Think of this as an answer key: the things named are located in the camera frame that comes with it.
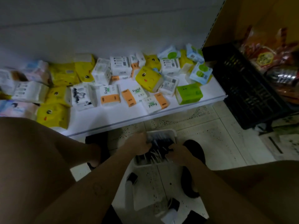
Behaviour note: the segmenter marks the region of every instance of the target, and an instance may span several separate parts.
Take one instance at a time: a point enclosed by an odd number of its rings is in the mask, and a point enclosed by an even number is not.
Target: person
[[[137,133],[103,162],[104,145],[100,148],[99,144],[107,135],[96,135],[95,144],[84,144],[32,120],[5,117],[0,118],[0,131],[3,224],[104,223],[130,161],[151,147],[146,134]],[[298,162],[212,171],[187,147],[173,144],[169,148],[173,151],[167,157],[190,171],[209,214],[208,222],[299,220]],[[70,168],[85,162],[95,169],[76,182]]]

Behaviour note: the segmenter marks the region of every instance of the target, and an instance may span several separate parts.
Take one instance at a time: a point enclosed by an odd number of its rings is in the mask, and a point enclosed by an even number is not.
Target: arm
[[[195,182],[209,217],[215,223],[273,224],[242,195],[234,191],[182,145],[173,144],[167,158],[186,166]]]
[[[134,134],[113,156],[47,207],[34,224],[101,223],[130,161],[150,147],[145,133]]]

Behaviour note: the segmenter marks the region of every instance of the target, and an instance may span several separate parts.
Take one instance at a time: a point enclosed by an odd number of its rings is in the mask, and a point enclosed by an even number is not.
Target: forearm
[[[273,223],[197,158],[190,158],[187,168],[209,217],[215,223]]]
[[[35,223],[101,223],[134,155],[126,147],[119,148],[54,201]]]

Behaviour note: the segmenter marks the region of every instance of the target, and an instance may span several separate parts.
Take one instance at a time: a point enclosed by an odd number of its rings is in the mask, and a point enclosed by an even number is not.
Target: white shelf
[[[187,82],[185,81],[185,75],[180,75],[177,78],[180,79],[179,86],[187,85]],[[126,79],[114,82],[114,84],[118,84],[120,90],[123,91],[127,89],[126,86],[138,83],[132,79]],[[73,139],[81,138],[202,105],[211,104],[217,101],[222,101],[224,98],[226,98],[225,92],[222,90],[221,86],[214,77],[208,84],[201,86],[201,91],[203,98],[199,102],[187,105],[179,105],[175,96],[165,96],[170,102],[170,105],[166,109],[152,114],[148,114],[141,103],[138,103],[132,107],[128,107],[127,103],[122,97],[120,104],[112,107],[103,107],[100,104],[100,96],[97,93],[98,106],[96,108],[91,108],[80,112],[76,111],[74,108],[71,108],[69,128],[61,133]]]

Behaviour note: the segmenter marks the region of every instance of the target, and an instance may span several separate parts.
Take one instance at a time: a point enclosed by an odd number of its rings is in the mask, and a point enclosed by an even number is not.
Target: plastic bin
[[[213,75],[228,95],[224,99],[243,129],[299,111],[280,97],[232,44],[203,48],[206,61],[217,60]]]
[[[155,138],[155,135],[157,135],[158,133],[163,133],[165,134],[167,137],[171,138],[174,143],[176,143],[176,138],[177,138],[177,134],[176,134],[176,131],[173,130],[173,129],[168,129],[168,130],[159,130],[159,131],[148,131],[147,132],[147,139],[148,141],[152,141],[153,138]],[[160,163],[157,163],[158,165],[159,164],[163,164],[163,163],[168,163],[168,161],[165,159],[163,160],[162,162]],[[152,164],[146,164],[146,165],[141,165],[141,164],[138,164],[137,160],[136,160],[136,157],[134,157],[134,166],[135,167],[147,167],[147,166],[150,166]]]

